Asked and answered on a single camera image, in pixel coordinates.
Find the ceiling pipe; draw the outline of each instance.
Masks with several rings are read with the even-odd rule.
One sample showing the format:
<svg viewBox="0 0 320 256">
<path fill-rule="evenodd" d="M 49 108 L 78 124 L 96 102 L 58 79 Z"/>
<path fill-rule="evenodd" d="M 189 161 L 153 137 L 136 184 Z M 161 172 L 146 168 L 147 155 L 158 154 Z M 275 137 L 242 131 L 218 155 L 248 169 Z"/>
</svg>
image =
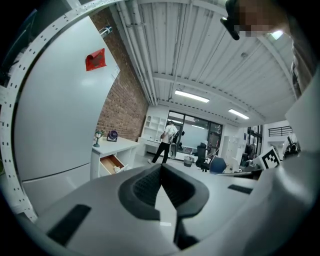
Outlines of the ceiling pipe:
<svg viewBox="0 0 320 256">
<path fill-rule="evenodd" d="M 144 55 L 146 69 L 148 71 L 149 80 L 150 80 L 150 83 L 151 83 L 151 89 L 152 89 L 152 92 L 153 92 L 153 97 L 154 97 L 154 100 L 155 100 L 155 104 L 157 105 L 158 101 L 157 101 L 157 95 L 156 95 L 156 90 L 155 90 L 154 79 L 153 79 L 153 76 L 152 76 L 153 72 L 151 70 L 151 63 L 150 63 L 150 60 L 149 60 L 148 48 L 147 48 L 147 43 L 146 43 L 144 31 L 143 31 L 143 28 L 142 28 L 143 23 L 142 23 L 142 20 L 141 20 L 141 17 L 140 17 L 140 12 L 139 12 L 139 7 L 138 7 L 137 0 L 133 0 L 132 1 L 132 9 L 133 9 L 133 15 L 134 15 L 134 19 L 135 19 L 136 30 L 137 30 L 139 38 L 140 38 L 142 52 L 143 52 L 143 55 Z"/>
<path fill-rule="evenodd" d="M 129 35 L 128 41 L 129 42 L 131 41 L 132 46 L 134 48 L 134 52 L 135 52 L 136 58 L 138 60 L 138 62 L 136 64 L 137 64 L 137 67 L 140 66 L 140 72 L 142 74 L 141 77 L 144 77 L 144 81 L 145 81 L 145 84 L 146 84 L 147 91 L 149 93 L 149 97 L 150 97 L 151 103 L 152 103 L 152 105 L 156 105 L 157 104 L 157 100 L 154 100 L 154 98 L 152 97 L 151 87 L 150 87 L 150 84 L 149 84 L 149 81 L 148 81 L 148 77 L 147 77 L 147 74 L 146 74 L 146 69 L 145 69 L 145 66 L 144 66 L 144 62 L 143 62 L 142 57 L 141 57 L 141 53 L 140 53 L 140 49 L 139 49 L 139 46 L 138 46 L 136 34 L 135 34 L 134 29 L 133 29 L 133 25 L 132 25 L 132 22 L 131 22 L 131 19 L 130 19 L 130 16 L 129 16 L 128 8 L 127 8 L 127 6 L 125 4 L 125 1 L 121 1 L 120 3 L 117 3 L 116 5 L 118 7 L 119 16 L 121 18 L 123 29 L 124 29 L 124 31 L 127 30 L 127 33 Z"/>
<path fill-rule="evenodd" d="M 141 74 L 141 70 L 140 70 L 140 67 L 139 67 L 139 65 L 138 65 L 136 53 L 135 53 L 135 51 L 134 51 L 134 49 L 133 49 L 132 42 L 131 42 L 131 39 L 130 39 L 130 36 L 129 36 L 129 33 L 128 33 L 128 29 L 127 29 L 126 23 L 125 23 L 125 21 L 124 21 L 123 14 L 122 14 L 121 9 L 120 9 L 120 6 L 119 6 L 119 3 L 116 4 L 116 9 L 117 9 L 117 11 L 118 11 L 118 13 L 119 13 L 120 20 L 121 20 L 121 23 L 122 23 L 122 26 L 123 26 L 123 30 L 124 30 L 125 36 L 126 36 L 126 38 L 128 39 L 129 48 L 130 48 L 130 50 L 131 50 L 131 52 L 132 52 L 132 56 L 133 56 L 133 60 L 134 60 L 135 65 L 136 65 L 136 69 L 137 69 L 138 74 L 139 74 L 139 76 L 140 76 L 140 78 L 141 78 L 143 92 L 144 92 L 144 94 L 145 94 L 145 96 L 146 96 L 146 99 L 147 99 L 147 101 L 149 102 L 149 104 L 153 104 L 153 101 L 151 101 L 151 99 L 150 99 L 151 97 L 150 97 L 150 95 L 148 94 L 144 77 L 143 77 L 143 75 Z"/>
</svg>

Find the ceiling beam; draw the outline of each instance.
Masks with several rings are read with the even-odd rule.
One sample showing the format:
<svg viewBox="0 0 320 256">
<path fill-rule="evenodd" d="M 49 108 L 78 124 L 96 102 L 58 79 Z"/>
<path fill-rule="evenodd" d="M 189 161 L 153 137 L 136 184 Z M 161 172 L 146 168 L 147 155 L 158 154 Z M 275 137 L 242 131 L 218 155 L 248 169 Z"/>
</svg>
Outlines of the ceiling beam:
<svg viewBox="0 0 320 256">
<path fill-rule="evenodd" d="M 238 107 L 240 107 L 244 111 L 248 112 L 252 116 L 259 118 L 261 121 L 264 122 L 266 120 L 263 115 L 256 112 L 253 108 L 249 107 L 247 104 L 243 103 L 239 99 L 236 99 L 235 97 L 233 97 L 233 96 L 231 96 L 231 95 L 229 95 L 219 89 L 212 88 L 212 87 L 207 86 L 203 83 L 195 82 L 195 81 L 181 78 L 181 77 L 177 77 L 175 79 L 175 77 L 173 75 L 168 75 L 168 74 L 153 73 L 152 76 L 153 76 L 153 79 L 157 80 L 157 81 L 175 83 L 175 84 L 183 85 L 183 86 L 190 87 L 193 89 L 197 89 L 197 90 L 203 91 L 205 93 L 218 95 L 222 99 L 227 100 L 228 102 L 231 102 L 234 105 L 237 105 Z"/>
<path fill-rule="evenodd" d="M 176 111 L 185 115 L 191 115 L 191 116 L 195 116 L 197 118 L 200 119 L 204 119 L 204 120 L 208 120 L 211 122 L 215 122 L 215 123 L 219 123 L 220 125 L 232 125 L 232 126 L 236 126 L 239 127 L 241 124 L 232 120 L 227 120 L 223 117 L 220 116 L 213 116 L 212 114 L 209 114 L 207 112 L 203 112 L 201 110 L 198 109 L 190 109 L 188 106 L 184 106 L 184 105 L 180 105 L 180 104 L 175 104 L 174 102 L 170 102 L 170 101 L 166 101 L 161 99 L 159 101 L 159 105 L 164 105 L 164 106 L 168 106 L 169 109 L 171 111 Z"/>
<path fill-rule="evenodd" d="M 211 10 L 213 12 L 216 12 L 218 14 L 221 14 L 223 16 L 227 16 L 227 11 L 224 7 L 215 5 L 210 2 L 206 2 L 203 0 L 137 0 L 139 4 L 149 4 L 149 3 L 166 3 L 166 2 L 171 2 L 171 3 L 179 3 L 179 4 L 190 4 L 191 2 L 193 3 L 194 6 L 198 6 L 201 8 L 205 8 L 208 10 Z M 266 39 L 264 36 L 259 36 L 257 37 L 260 42 L 270 51 L 270 53 L 273 55 L 275 60 L 278 62 L 280 68 L 282 69 L 283 73 L 285 74 L 286 78 L 288 79 L 288 82 L 290 84 L 290 87 L 294 93 L 294 86 L 292 83 L 292 77 L 290 74 L 290 71 L 288 70 L 286 63 L 282 59 L 281 55 L 279 52 L 276 50 L 276 48 L 272 45 L 272 43 Z"/>
</svg>

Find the drawer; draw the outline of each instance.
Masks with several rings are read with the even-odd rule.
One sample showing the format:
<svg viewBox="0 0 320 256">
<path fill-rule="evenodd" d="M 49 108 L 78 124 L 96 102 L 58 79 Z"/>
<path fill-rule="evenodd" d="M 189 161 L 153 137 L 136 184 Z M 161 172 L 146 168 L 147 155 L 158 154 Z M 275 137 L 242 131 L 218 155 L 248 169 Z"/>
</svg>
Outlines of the drawer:
<svg viewBox="0 0 320 256">
<path fill-rule="evenodd" d="M 119 172 L 124 171 L 124 169 L 126 167 L 114 155 L 108 155 L 108 156 L 102 157 L 100 159 L 100 163 L 99 163 L 99 175 L 100 175 L 100 177 L 106 176 L 106 175 L 111 175 L 111 174 L 116 174 L 115 166 L 117 166 L 117 167 L 119 167 L 121 169 Z"/>
</svg>

